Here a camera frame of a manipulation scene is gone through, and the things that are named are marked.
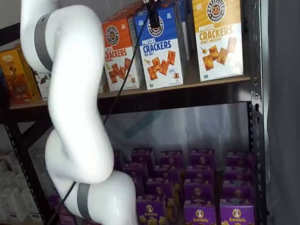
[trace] black cable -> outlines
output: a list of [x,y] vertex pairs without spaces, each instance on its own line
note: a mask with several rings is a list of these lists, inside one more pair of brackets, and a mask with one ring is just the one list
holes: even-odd
[[[106,124],[108,118],[109,118],[110,115],[112,114],[112,111],[113,111],[115,105],[117,104],[118,99],[119,99],[119,97],[120,97],[120,95],[121,95],[121,92],[122,92],[122,90],[123,90],[123,88],[124,88],[124,85],[125,85],[125,83],[126,83],[126,80],[127,80],[127,78],[128,78],[128,75],[129,75],[129,72],[130,72],[130,69],[131,69],[131,66],[132,66],[132,63],[133,63],[133,61],[134,61],[134,59],[135,59],[135,53],[136,53],[137,48],[138,48],[138,46],[139,46],[139,42],[140,42],[140,39],[141,39],[142,31],[143,31],[143,29],[144,29],[144,27],[145,27],[145,24],[146,24],[146,22],[147,22],[148,17],[149,17],[149,14],[147,14],[146,19],[145,19],[145,21],[144,21],[144,24],[142,25],[142,29],[141,29],[141,31],[140,31],[140,33],[139,33],[138,38],[137,38],[137,42],[136,42],[136,44],[135,44],[135,49],[134,49],[134,51],[133,51],[132,59],[131,59],[131,62],[130,62],[128,71],[127,71],[127,73],[126,73],[125,79],[124,79],[123,84],[122,84],[122,86],[121,86],[121,88],[120,88],[120,90],[119,90],[119,92],[118,92],[118,94],[117,94],[117,97],[115,98],[115,100],[114,100],[112,106],[110,107],[110,109],[109,109],[109,111],[108,111],[108,114],[106,115],[106,118],[104,119],[104,122],[103,122],[104,125]],[[76,184],[76,181],[74,181],[74,182],[72,183],[72,185],[71,185],[70,189],[67,191],[65,197],[61,200],[60,204],[59,204],[58,207],[55,209],[55,212],[54,212],[53,215],[50,217],[50,219],[49,219],[47,225],[50,225],[50,224],[53,222],[55,216],[58,214],[60,208],[61,208],[62,205],[65,203],[65,201],[66,201],[66,199],[68,198],[68,196],[70,195],[70,193],[71,193],[71,191],[73,190],[75,184]]]

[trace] shelving unit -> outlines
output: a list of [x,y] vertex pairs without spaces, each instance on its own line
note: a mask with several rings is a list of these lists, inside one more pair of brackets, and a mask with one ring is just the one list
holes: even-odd
[[[256,224],[267,224],[265,159],[264,159],[264,117],[263,77],[261,56],[260,1],[243,2],[243,43],[245,67],[244,76],[200,82],[196,59],[192,59],[186,70],[184,84],[157,90],[126,90],[122,93],[113,113],[130,113],[204,105],[219,105],[246,102],[248,108],[249,150],[255,156]],[[9,43],[19,36],[19,25],[0,30],[0,45]],[[104,92],[97,99],[101,114],[107,114],[117,93]],[[35,122],[21,134],[18,122]],[[43,223],[52,215],[34,170],[28,148],[51,126],[47,102],[26,105],[11,105],[0,111],[0,123],[4,124],[16,156],[36,201]]]

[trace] blue cracker box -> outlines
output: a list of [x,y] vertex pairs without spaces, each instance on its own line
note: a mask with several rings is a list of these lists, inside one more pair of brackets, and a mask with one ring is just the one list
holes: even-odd
[[[183,84],[186,51],[177,1],[156,3],[159,28],[147,19],[139,42],[147,89]],[[137,33],[142,30],[147,10],[135,15]]]

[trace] brand logo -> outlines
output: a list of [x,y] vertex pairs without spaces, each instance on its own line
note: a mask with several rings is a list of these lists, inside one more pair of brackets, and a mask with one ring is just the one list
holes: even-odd
[[212,22],[219,22],[225,15],[226,5],[223,0],[210,0],[207,5],[207,16]]
[[111,45],[116,45],[119,42],[119,32],[114,26],[109,26],[106,29],[106,39]]
[[159,37],[164,31],[164,22],[163,22],[163,20],[160,17],[158,17],[158,21],[159,21],[159,27],[151,28],[150,20],[148,20],[149,33],[154,37]]

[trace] product box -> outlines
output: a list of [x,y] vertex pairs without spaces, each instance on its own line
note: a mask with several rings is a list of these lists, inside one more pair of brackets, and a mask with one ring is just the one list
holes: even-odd
[[254,181],[254,175],[251,169],[246,167],[227,166],[223,177],[225,180]]
[[183,180],[180,178],[178,168],[170,165],[156,165],[154,167],[154,175],[165,179],[171,179],[174,184],[174,201],[176,204],[183,204]]
[[184,196],[186,200],[197,198],[213,199],[213,184],[208,180],[186,179],[184,181]]
[[16,187],[4,189],[0,192],[0,204],[12,221],[23,222],[28,216],[28,211]]
[[200,80],[243,74],[238,0],[192,0]]
[[137,163],[145,163],[149,173],[153,172],[155,165],[152,148],[134,148],[131,152],[131,159]]
[[253,185],[241,180],[224,180],[222,197],[254,199]]
[[[186,52],[179,9],[175,1],[156,3],[159,28],[151,28],[147,19],[139,42],[147,89],[183,84]],[[137,33],[147,17],[147,10],[135,15]]]
[[192,165],[215,165],[215,151],[213,149],[192,149],[189,154]]
[[39,88],[39,92],[41,93],[42,99],[44,101],[47,101],[49,95],[51,74],[40,73],[35,70],[33,71],[33,74],[37,81],[37,85]]
[[[102,23],[105,36],[105,71],[110,91],[120,90],[129,69],[137,42],[131,11],[108,18]],[[124,90],[138,89],[144,73],[141,54],[136,51]]]
[[208,180],[214,183],[214,169],[210,166],[189,165],[186,170],[187,179]]
[[128,175],[138,175],[142,177],[142,181],[146,184],[148,180],[148,170],[145,163],[129,163],[124,164],[123,172]]
[[254,207],[248,199],[221,199],[222,225],[255,225]]
[[40,100],[33,73],[21,48],[0,52],[0,66],[7,82],[13,104]]
[[158,195],[138,196],[136,212],[139,225],[168,225],[165,200]]
[[227,154],[227,165],[254,168],[254,157],[249,152],[229,151]]
[[29,212],[29,215],[34,222],[42,222],[42,218],[38,212],[38,208],[36,203],[34,202],[34,199],[32,197],[32,194],[29,190],[29,188],[25,188],[21,192],[21,198],[23,199],[23,202],[27,208],[27,211]]
[[186,225],[217,225],[213,200],[194,199],[184,203]]
[[169,222],[177,221],[177,205],[174,202],[174,185],[172,180],[164,178],[150,178],[146,184],[147,193],[165,197],[166,214]]

